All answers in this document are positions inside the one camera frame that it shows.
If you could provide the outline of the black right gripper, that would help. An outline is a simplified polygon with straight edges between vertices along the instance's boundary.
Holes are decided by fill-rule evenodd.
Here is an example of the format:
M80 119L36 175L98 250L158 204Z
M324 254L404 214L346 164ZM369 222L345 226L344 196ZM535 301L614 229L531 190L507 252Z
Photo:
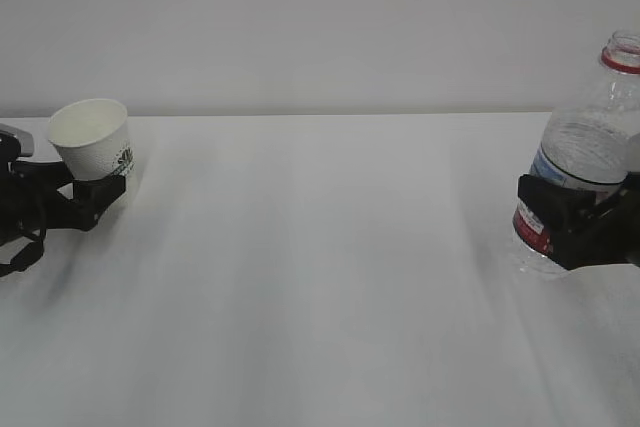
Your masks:
M523 242L551 242L551 260L565 270L639 264L637 176L626 177L608 197L524 174L517 197L517 236Z

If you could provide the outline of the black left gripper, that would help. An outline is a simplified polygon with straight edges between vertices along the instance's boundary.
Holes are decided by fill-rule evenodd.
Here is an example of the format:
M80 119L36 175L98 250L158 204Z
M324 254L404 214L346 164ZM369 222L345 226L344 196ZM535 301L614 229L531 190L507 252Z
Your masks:
M126 191L126 178L74 180L62 161L28 162L15 138L1 133L1 244L18 238L43 245L48 229L92 230ZM44 207L44 184L53 185Z

